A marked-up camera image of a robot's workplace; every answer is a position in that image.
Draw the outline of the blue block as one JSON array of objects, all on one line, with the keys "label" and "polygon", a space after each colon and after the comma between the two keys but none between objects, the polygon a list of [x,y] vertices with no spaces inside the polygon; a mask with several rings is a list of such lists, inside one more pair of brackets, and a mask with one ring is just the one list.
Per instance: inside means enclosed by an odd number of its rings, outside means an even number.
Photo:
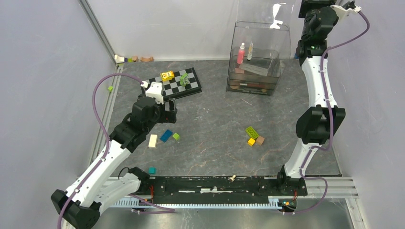
[{"label": "blue block", "polygon": [[163,135],[160,137],[160,141],[166,143],[168,139],[172,136],[173,132],[169,129],[167,129]]}]

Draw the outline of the cream wooden block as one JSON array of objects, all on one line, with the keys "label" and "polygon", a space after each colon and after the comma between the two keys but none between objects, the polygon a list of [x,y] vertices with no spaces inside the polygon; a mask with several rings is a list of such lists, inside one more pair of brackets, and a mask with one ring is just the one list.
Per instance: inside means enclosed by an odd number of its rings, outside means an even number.
[{"label": "cream wooden block", "polygon": [[149,138],[149,143],[148,143],[148,147],[149,148],[156,148],[157,146],[157,140],[158,140],[158,136],[155,134],[151,134],[150,138]]}]

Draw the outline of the clear acrylic makeup organizer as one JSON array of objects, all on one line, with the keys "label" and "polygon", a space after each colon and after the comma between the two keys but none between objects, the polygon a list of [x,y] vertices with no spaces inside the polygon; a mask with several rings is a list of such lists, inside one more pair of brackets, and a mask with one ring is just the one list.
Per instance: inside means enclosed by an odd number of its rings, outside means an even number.
[{"label": "clear acrylic makeup organizer", "polygon": [[[293,0],[239,0],[231,43],[226,89],[229,92],[272,95],[291,55],[289,21]],[[243,63],[268,69],[267,76],[239,68],[236,63],[241,43],[245,43]],[[246,59],[250,42],[252,60]]]}]

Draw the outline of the white cream tube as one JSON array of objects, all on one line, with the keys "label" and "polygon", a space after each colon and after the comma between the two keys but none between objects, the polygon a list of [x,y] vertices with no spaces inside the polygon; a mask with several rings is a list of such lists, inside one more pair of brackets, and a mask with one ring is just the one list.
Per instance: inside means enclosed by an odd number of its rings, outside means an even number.
[{"label": "white cream tube", "polygon": [[246,59],[248,61],[252,60],[253,50],[254,50],[254,44],[253,44],[253,42],[250,42],[249,49],[248,49],[248,54],[247,54],[247,57],[246,57]]}]

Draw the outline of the pink bottle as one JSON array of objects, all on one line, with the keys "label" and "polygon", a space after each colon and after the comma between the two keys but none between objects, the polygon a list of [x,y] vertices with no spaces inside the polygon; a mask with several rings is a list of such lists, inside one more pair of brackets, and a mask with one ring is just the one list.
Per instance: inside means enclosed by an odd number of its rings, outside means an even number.
[{"label": "pink bottle", "polygon": [[238,54],[237,54],[237,59],[236,59],[237,64],[243,63],[244,55],[245,55],[245,43],[242,42],[239,47]]}]

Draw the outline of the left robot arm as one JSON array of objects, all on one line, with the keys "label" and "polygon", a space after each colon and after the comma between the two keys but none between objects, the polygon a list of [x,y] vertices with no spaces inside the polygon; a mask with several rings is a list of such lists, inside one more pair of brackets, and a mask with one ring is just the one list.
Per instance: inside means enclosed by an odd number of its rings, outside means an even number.
[{"label": "left robot arm", "polygon": [[131,169],[121,180],[106,188],[103,184],[112,172],[135,149],[143,143],[147,134],[157,123],[175,123],[177,121],[176,100],[168,100],[169,109],[165,104],[158,104],[154,98],[140,96],[128,113],[107,137],[107,142],[86,171],[65,190],[53,192],[51,201],[59,214],[59,221],[66,220],[76,229],[91,229],[101,214],[122,197],[137,192],[145,194],[149,191],[149,176],[144,173],[137,176],[139,168]]}]

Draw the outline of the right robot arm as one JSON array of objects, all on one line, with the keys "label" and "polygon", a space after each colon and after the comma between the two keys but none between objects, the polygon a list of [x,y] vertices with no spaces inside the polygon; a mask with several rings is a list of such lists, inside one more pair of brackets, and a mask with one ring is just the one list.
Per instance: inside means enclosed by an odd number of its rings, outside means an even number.
[{"label": "right robot arm", "polygon": [[314,154],[331,142],[346,112],[334,100],[327,72],[327,36],[338,23],[334,0],[303,0],[299,18],[304,19],[296,56],[304,72],[309,107],[296,123],[297,144],[277,175],[282,195],[305,195],[305,171]]}]

